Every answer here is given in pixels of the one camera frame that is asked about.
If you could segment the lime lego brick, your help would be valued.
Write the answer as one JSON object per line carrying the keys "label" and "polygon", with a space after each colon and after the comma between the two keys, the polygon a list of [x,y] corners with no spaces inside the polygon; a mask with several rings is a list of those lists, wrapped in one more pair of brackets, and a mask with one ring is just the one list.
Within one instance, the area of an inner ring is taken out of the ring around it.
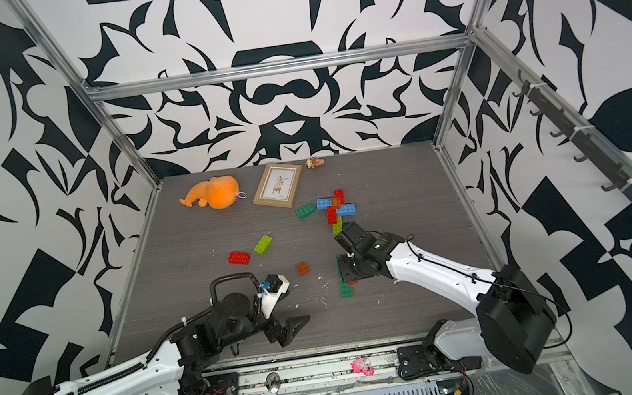
{"label": "lime lego brick", "polygon": [[262,235],[259,242],[254,247],[254,252],[263,256],[269,250],[272,243],[273,243],[272,236],[269,234],[264,234]]}
{"label": "lime lego brick", "polygon": [[341,232],[342,232],[342,224],[343,224],[343,220],[341,216],[338,216],[336,218],[336,222],[334,223],[334,225],[332,225],[332,234],[336,236],[338,236]]}

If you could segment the blue lego brick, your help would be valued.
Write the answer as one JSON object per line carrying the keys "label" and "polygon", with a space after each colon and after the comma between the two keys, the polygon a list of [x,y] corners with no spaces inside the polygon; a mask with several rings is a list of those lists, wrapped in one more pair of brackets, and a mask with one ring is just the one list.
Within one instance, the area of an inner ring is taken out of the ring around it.
{"label": "blue lego brick", "polygon": [[326,210],[333,207],[333,200],[331,197],[318,198],[318,200],[316,201],[316,205],[319,210]]}
{"label": "blue lego brick", "polygon": [[354,215],[356,214],[356,205],[355,204],[343,205],[340,208],[337,208],[336,214],[338,216]]}

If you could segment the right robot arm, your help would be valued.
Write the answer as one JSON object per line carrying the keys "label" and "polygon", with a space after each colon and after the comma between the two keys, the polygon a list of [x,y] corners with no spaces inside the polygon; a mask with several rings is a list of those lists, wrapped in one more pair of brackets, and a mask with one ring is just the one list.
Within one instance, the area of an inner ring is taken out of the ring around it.
{"label": "right robot arm", "polygon": [[415,380],[461,366],[477,369],[486,357],[521,374],[534,371],[552,348],[549,338],[562,306],[536,291],[518,266],[477,268],[424,250],[412,239],[363,229],[346,221],[335,237],[344,250],[338,272],[346,283],[373,277],[415,284],[449,299],[477,322],[440,319],[419,345],[398,352],[400,378]]}

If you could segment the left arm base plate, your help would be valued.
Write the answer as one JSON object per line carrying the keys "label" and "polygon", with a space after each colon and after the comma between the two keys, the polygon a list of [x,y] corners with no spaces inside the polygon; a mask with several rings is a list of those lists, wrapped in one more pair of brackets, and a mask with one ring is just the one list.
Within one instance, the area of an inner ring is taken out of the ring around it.
{"label": "left arm base plate", "polygon": [[240,395],[239,376],[237,372],[207,376],[196,383],[187,395]]}

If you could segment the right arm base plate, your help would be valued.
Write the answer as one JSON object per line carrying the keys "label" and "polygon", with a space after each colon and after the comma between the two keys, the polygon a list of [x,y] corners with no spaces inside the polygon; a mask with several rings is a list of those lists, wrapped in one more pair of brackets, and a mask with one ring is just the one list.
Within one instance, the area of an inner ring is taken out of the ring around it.
{"label": "right arm base plate", "polygon": [[475,371],[483,365],[481,356],[465,357],[450,360],[441,354],[436,347],[413,345],[399,347],[396,351],[398,360],[397,375],[404,381],[415,380],[446,372]]}

